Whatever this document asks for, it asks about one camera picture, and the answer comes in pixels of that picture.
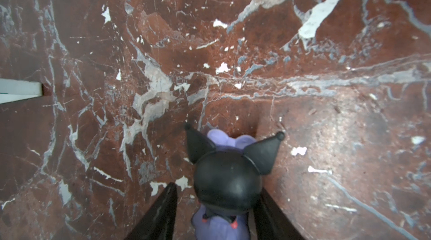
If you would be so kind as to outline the black eared purple figurine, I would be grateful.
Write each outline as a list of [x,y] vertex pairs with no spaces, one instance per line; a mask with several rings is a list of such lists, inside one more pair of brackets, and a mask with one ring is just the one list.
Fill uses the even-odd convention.
[[185,132],[200,204],[191,219],[196,239],[250,239],[249,213],[259,201],[262,177],[272,171],[285,133],[258,141],[250,135],[229,137],[219,129],[203,134],[190,124]]

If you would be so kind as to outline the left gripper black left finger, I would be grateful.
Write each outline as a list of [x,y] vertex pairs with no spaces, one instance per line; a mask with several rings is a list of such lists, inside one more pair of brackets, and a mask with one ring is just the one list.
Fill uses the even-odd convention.
[[177,200],[177,185],[171,182],[125,239],[172,240]]

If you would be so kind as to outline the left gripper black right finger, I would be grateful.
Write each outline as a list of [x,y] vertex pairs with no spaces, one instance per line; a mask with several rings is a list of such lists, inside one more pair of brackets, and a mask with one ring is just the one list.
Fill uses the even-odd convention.
[[305,240],[265,188],[253,213],[258,240]]

